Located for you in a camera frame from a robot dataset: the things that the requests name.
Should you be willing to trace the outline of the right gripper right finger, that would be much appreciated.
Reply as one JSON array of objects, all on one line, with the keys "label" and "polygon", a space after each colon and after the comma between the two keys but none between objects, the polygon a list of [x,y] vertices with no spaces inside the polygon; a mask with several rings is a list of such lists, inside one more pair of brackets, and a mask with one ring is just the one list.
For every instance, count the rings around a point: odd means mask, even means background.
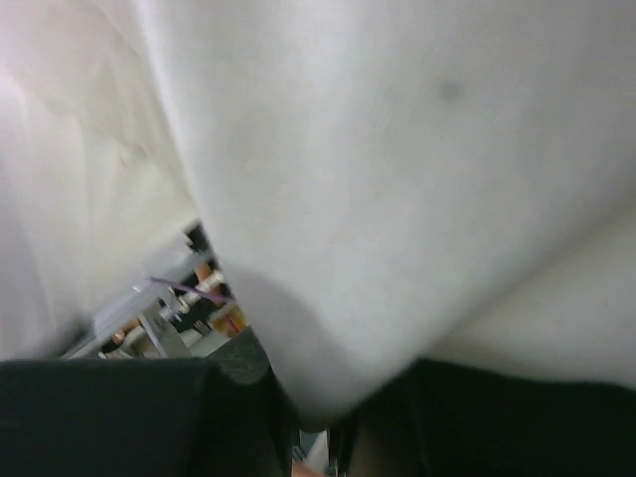
[{"label": "right gripper right finger", "polygon": [[635,394],[421,361],[343,429],[349,476],[632,476]]}]

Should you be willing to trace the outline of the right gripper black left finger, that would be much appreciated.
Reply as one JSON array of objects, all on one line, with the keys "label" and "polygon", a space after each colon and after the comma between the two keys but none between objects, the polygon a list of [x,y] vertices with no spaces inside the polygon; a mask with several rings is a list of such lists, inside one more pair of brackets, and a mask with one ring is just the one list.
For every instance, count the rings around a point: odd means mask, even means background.
[{"label": "right gripper black left finger", "polygon": [[206,358],[1,367],[5,476],[286,476],[296,433],[250,331]]}]

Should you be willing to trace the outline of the white pillow yellow edge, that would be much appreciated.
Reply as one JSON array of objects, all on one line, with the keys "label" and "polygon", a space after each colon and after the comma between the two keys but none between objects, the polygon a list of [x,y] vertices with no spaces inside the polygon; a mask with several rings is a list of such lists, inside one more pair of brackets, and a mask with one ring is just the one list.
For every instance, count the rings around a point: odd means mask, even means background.
[{"label": "white pillow yellow edge", "polygon": [[325,421],[421,357],[635,384],[631,1],[139,1],[190,194]]}]

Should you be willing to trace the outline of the blue white bear pillowcase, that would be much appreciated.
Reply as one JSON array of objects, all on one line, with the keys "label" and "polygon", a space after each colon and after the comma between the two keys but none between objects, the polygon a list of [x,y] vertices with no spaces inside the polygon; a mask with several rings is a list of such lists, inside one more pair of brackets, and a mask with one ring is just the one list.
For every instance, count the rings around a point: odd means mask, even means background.
[{"label": "blue white bear pillowcase", "polygon": [[131,1],[1,5],[1,356],[48,354],[197,212]]}]

